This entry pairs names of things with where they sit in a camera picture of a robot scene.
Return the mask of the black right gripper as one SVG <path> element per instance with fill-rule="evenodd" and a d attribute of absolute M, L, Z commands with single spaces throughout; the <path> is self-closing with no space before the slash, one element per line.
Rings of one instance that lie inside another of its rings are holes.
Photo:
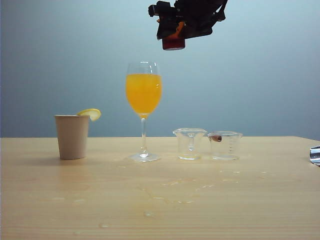
<path fill-rule="evenodd" d="M 176 0 L 173 6 L 158 0 L 148 7 L 150 17 L 158 17 L 156 37 L 190 39 L 208 36 L 213 26 L 226 19 L 227 0 Z"/>

